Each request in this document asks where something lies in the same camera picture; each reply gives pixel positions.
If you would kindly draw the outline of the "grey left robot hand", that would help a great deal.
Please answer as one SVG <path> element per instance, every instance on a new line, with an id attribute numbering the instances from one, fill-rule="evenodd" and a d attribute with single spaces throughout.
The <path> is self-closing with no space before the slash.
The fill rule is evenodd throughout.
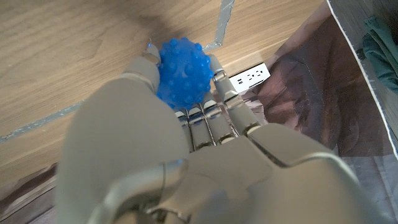
<path id="1" fill-rule="evenodd" d="M 95 91 L 70 124 L 57 171 L 57 223 L 389 223 L 350 167 L 283 125 L 261 124 L 216 57 L 191 111 L 157 97 L 154 45 Z"/>

